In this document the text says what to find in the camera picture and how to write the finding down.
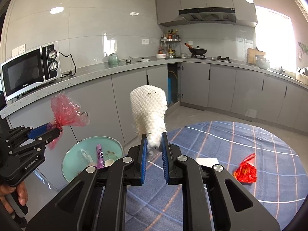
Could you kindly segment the person's left hand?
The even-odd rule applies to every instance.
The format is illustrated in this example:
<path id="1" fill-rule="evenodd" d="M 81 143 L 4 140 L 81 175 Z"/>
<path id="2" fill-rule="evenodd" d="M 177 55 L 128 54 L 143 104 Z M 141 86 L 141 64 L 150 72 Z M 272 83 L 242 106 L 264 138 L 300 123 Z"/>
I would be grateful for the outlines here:
<path id="1" fill-rule="evenodd" d="M 7 184 L 1 184 L 1 187 L 0 187 L 1 202 L 3 203 L 5 209 L 7 210 L 7 212 L 9 214 L 12 214 L 14 212 L 14 209 L 8 203 L 8 201 L 5 199 L 5 196 L 8 195 L 8 194 L 13 193 L 14 191 L 17 192 L 19 203 L 22 206 L 26 205 L 26 203 L 28 202 L 28 193 L 27 193 L 27 189 L 26 189 L 26 186 L 25 186 L 24 182 L 22 182 L 20 185 L 18 185 L 15 188 L 14 187 L 10 187 Z"/>

